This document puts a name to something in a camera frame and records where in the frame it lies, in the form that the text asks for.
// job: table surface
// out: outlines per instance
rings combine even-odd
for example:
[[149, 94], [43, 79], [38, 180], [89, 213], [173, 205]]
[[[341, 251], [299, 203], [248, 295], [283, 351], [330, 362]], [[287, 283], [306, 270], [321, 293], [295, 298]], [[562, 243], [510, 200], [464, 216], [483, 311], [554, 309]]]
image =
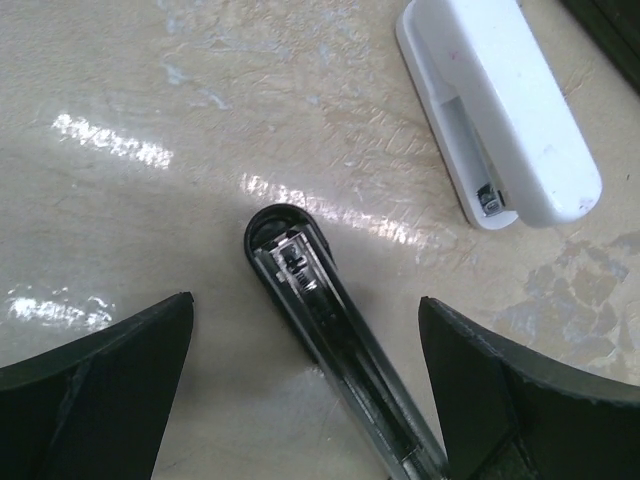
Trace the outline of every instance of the table surface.
[[190, 290], [155, 478], [384, 479], [243, 256], [257, 209], [293, 202], [434, 429], [425, 295], [640, 384], [640, 100], [559, 2], [522, 3], [604, 194], [578, 223], [487, 233], [405, 69], [402, 2], [3, 2], [0, 365]]

